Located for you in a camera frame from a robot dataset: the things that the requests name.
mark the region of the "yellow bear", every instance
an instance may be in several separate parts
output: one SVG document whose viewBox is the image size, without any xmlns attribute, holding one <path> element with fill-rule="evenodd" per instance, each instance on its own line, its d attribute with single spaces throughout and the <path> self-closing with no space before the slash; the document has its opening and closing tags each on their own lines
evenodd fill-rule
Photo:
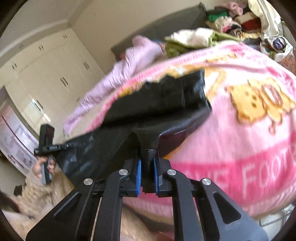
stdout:
<svg viewBox="0 0 296 241">
<path fill-rule="evenodd" d="M 266 116 L 271 119 L 269 131 L 275 134 L 276 124 L 282 123 L 282 116 L 296 107 L 273 78 L 265 81 L 250 79 L 248 84 L 227 86 L 231 101 L 237 110 L 237 119 L 243 124 L 253 124 Z"/>
</svg>

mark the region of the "gray headboard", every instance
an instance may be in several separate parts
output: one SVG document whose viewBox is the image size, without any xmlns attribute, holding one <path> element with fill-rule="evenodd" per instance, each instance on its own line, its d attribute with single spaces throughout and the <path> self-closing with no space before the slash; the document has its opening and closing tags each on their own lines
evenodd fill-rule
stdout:
<svg viewBox="0 0 296 241">
<path fill-rule="evenodd" d="M 132 39 L 136 35 L 142 35 L 151 40 L 163 40 L 164 37 L 181 29 L 208 28 L 205 24 L 206 18 L 205 6 L 200 3 L 197 6 L 172 13 L 146 25 L 113 46 L 111 51 L 115 55 L 116 60 L 119 61 L 120 54 L 125 52 L 127 48 L 133 46 Z"/>
</svg>

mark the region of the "white cabinet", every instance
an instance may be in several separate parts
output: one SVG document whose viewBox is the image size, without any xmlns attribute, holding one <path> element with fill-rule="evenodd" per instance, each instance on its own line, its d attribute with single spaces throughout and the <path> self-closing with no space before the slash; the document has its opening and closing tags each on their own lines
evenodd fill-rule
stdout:
<svg viewBox="0 0 296 241">
<path fill-rule="evenodd" d="M 0 84 L 37 133 L 41 124 L 50 123 L 58 141 L 64 119 L 103 76 L 74 31 L 67 29 L 15 55 L 0 69 Z"/>
</svg>

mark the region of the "dark hair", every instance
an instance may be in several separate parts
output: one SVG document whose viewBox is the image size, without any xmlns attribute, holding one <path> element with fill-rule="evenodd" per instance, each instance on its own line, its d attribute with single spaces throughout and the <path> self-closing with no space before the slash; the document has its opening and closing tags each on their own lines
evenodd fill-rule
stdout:
<svg viewBox="0 0 296 241">
<path fill-rule="evenodd" d="M 5 193 L 0 190 L 0 208 L 2 210 L 13 210 L 16 213 L 20 213 L 19 207 L 14 201 L 12 201 Z"/>
</svg>

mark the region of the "pink cloth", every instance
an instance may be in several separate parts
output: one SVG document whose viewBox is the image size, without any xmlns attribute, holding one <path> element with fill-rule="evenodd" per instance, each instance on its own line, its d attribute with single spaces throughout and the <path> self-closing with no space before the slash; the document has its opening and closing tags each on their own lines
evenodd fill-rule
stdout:
<svg viewBox="0 0 296 241">
<path fill-rule="evenodd" d="M 74 112 L 65 119 L 63 122 L 64 134 L 69 134 L 81 117 L 100 103 L 108 94 L 122 86 L 126 80 L 145 69 L 146 66 L 163 54 L 159 44 L 140 35 L 133 38 L 133 45 L 134 47 L 126 50 L 125 60 L 115 63 L 112 71 L 85 94 Z"/>
<path fill-rule="evenodd" d="M 233 16 L 236 16 L 236 15 L 241 16 L 243 14 L 243 9 L 236 2 L 224 3 L 224 4 L 221 4 L 221 6 L 230 10 L 229 15 L 231 13 L 233 14 Z"/>
<path fill-rule="evenodd" d="M 212 179 L 251 216 L 295 199 L 296 77 L 245 44 L 198 50 L 151 67 L 109 97 L 88 131 L 101 125 L 112 103 L 127 89 L 165 73 L 186 72 L 193 65 L 206 68 L 205 92 L 213 113 L 166 157 L 172 167 L 189 178 Z M 258 112 L 248 116 L 250 108 Z M 155 194 L 124 198 L 124 203 L 158 216 L 173 215 L 171 199 Z"/>
</svg>

